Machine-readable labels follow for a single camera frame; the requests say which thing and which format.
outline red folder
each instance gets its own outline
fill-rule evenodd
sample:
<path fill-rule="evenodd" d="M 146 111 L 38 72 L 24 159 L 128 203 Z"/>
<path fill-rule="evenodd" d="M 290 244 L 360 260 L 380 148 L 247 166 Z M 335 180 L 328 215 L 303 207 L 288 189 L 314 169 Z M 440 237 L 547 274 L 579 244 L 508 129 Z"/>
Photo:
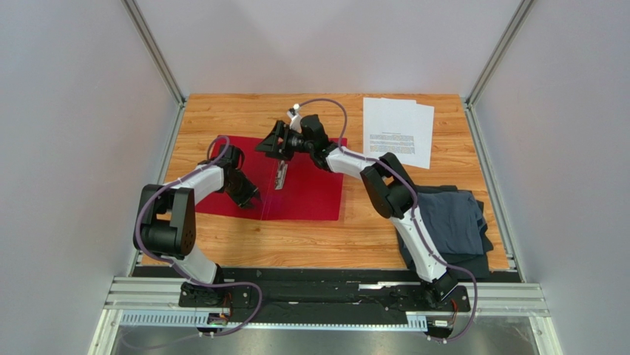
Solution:
<path fill-rule="evenodd" d="M 276 190 L 274 181 L 278 160 L 254 151 L 262 139 L 229 138 L 230 144 L 243 151 L 245 162 L 241 169 L 258 187 L 261 201 L 253 199 L 254 208 L 241 209 L 227 194 L 215 192 L 197 204 L 197 212 L 252 220 L 339 219 L 343 174 L 318 169 L 307 153 L 295 153 L 288 162 L 283 188 Z M 219 148 L 219 145 L 214 147 L 212 156 L 218 155 Z"/>

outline white paper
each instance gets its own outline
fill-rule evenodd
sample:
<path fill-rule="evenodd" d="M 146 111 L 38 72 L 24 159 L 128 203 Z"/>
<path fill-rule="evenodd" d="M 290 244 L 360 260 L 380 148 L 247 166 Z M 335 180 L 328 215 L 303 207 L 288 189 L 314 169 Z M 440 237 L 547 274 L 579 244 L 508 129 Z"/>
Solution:
<path fill-rule="evenodd" d="M 433 112 L 414 100 L 363 98 L 363 154 L 392 152 L 403 164 L 429 169 Z"/>

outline wooden table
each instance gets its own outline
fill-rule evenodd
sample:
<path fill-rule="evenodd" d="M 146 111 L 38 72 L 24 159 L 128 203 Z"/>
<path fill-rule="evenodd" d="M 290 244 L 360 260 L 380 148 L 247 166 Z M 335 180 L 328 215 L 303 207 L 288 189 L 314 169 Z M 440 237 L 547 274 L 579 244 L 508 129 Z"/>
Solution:
<path fill-rule="evenodd" d="M 431 169 L 406 166 L 418 185 L 457 185 L 485 203 L 487 236 L 495 246 L 491 268 L 508 268 L 486 184 L 457 95 L 191 95 L 166 179 L 174 180 L 204 159 L 217 135 L 264 138 L 286 110 L 309 98 L 328 97 L 348 111 L 348 146 L 363 147 L 363 98 L 404 98 L 435 107 Z M 301 112 L 319 114 L 326 132 L 336 137 L 343 116 L 337 106 L 313 103 Z M 391 223 L 370 204 L 360 180 L 345 177 L 338 221 L 260 221 L 197 214 L 197 245 L 222 266 L 328 268 L 404 268 Z"/>

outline table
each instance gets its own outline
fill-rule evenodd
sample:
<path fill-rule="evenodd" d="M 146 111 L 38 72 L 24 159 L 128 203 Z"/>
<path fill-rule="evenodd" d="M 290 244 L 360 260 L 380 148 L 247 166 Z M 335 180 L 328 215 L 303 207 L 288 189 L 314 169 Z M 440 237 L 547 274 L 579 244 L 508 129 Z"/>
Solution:
<path fill-rule="evenodd" d="M 509 268 L 457 95 L 191 95 L 166 179 L 174 180 L 190 172 L 204 159 L 208 144 L 217 135 L 264 138 L 276 120 L 288 120 L 287 108 L 317 97 L 332 98 L 345 106 L 348 111 L 345 137 L 348 147 L 357 152 L 363 147 L 364 97 L 413 99 L 435 107 L 431 169 L 405 167 L 418 185 L 457 185 L 471 190 L 483 201 L 487 236 L 495 247 L 488 254 L 490 268 Z M 341 131 L 343 116 L 333 104 L 309 104 L 301 113 L 318 114 L 330 137 Z M 374 211 L 363 183 L 344 177 L 343 187 L 338 221 L 261 221 L 197 214 L 197 245 L 222 266 L 404 268 L 394 227 Z"/>

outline black cloth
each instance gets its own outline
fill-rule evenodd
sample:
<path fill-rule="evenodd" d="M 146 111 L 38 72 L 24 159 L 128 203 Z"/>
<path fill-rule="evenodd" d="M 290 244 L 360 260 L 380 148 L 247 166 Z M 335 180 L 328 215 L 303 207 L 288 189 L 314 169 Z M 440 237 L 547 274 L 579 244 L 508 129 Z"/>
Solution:
<path fill-rule="evenodd" d="M 494 247 L 485 234 L 484 204 L 457 186 L 417 186 L 416 190 L 422 219 L 444 261 L 468 269 L 477 278 L 490 277 L 486 253 Z M 405 264 L 415 270 L 411 254 L 396 234 Z M 458 279 L 470 278 L 461 271 L 451 272 Z"/>

